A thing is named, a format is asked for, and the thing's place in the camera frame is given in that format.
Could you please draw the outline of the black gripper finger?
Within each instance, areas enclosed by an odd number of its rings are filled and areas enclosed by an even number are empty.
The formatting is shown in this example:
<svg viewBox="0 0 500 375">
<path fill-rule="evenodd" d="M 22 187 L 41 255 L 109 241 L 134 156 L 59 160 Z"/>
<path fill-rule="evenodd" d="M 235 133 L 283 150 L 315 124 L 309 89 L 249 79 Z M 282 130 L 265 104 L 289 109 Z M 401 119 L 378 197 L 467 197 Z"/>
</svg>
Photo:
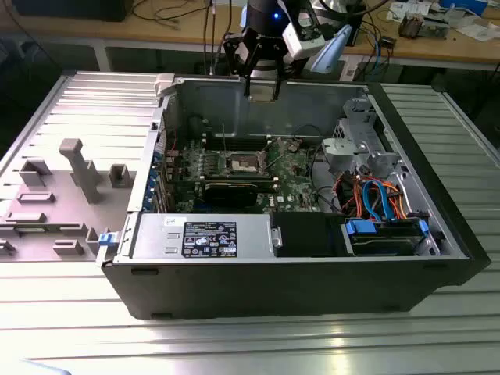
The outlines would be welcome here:
<svg viewBox="0 0 500 375">
<path fill-rule="evenodd" d="M 241 62 L 237 57 L 239 47 L 245 47 L 246 57 Z M 224 37 L 224 51 L 232 74 L 245 79 L 244 96 L 250 95 L 252 71 L 260 60 L 261 41 L 255 31 L 244 31 L 242 34 L 228 34 Z"/>
<path fill-rule="evenodd" d="M 278 99 L 282 83 L 289 79 L 298 78 L 301 75 L 303 60 L 294 59 L 284 41 L 276 42 L 273 45 L 273 57 L 276 69 L 273 98 Z"/>
</svg>

